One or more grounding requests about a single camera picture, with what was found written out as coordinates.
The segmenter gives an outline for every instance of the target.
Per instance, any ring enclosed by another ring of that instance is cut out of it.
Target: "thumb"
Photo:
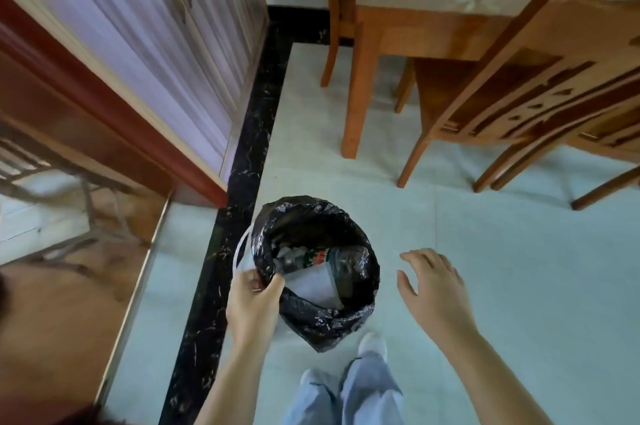
[[[404,304],[409,308],[411,301],[418,295],[413,290],[411,282],[409,282],[409,277],[402,270],[397,271],[397,280],[398,292],[400,292]]]
[[[279,273],[276,273],[273,276],[273,278],[271,278],[271,281],[269,282],[269,285],[267,286],[267,288],[262,291],[262,295],[267,300],[278,301],[280,299],[280,296],[282,295],[283,289],[284,289],[284,276],[280,275]]]

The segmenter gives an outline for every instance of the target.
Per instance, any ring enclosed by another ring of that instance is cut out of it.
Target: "black marble border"
[[[253,217],[292,44],[329,42],[328,10],[269,7],[269,18],[271,22],[229,178],[228,205],[216,218],[160,425],[191,425],[215,380],[227,329],[225,308],[233,253]],[[353,42],[347,40],[344,45],[353,45]]]

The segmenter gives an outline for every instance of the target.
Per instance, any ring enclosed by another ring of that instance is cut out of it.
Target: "jeans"
[[[402,418],[402,391],[376,353],[352,361],[334,392],[336,379],[311,370],[285,415],[284,425],[396,425]]]

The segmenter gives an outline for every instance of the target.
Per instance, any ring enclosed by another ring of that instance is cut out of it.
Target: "cabinet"
[[[92,56],[218,174],[267,22],[264,0],[42,0]]]

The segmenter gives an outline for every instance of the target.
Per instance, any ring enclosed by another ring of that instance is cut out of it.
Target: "trash can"
[[[276,273],[282,246],[337,248],[362,246],[366,257],[354,265],[351,297],[343,308],[324,308],[284,288],[280,315],[317,352],[334,348],[356,332],[373,313],[380,286],[380,266],[367,235],[349,215],[329,201],[299,195],[265,204],[253,223],[253,263],[266,286]]]

